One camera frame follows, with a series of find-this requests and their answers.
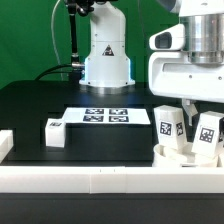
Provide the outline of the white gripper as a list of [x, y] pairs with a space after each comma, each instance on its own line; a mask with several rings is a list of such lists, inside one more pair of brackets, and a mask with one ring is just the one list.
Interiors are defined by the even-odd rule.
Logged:
[[224, 63], [193, 64], [183, 52], [155, 52], [148, 80], [154, 95], [183, 99], [189, 125], [198, 113], [194, 100], [224, 103]]

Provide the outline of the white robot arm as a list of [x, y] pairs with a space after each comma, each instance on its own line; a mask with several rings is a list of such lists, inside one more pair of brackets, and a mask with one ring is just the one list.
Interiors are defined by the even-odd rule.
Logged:
[[[158, 96], [180, 98], [186, 113], [193, 102], [224, 103], [224, 0], [157, 0], [179, 23], [152, 35], [148, 81]], [[99, 0], [90, 17], [91, 51], [80, 84], [101, 94], [135, 84], [125, 53], [123, 13]]]

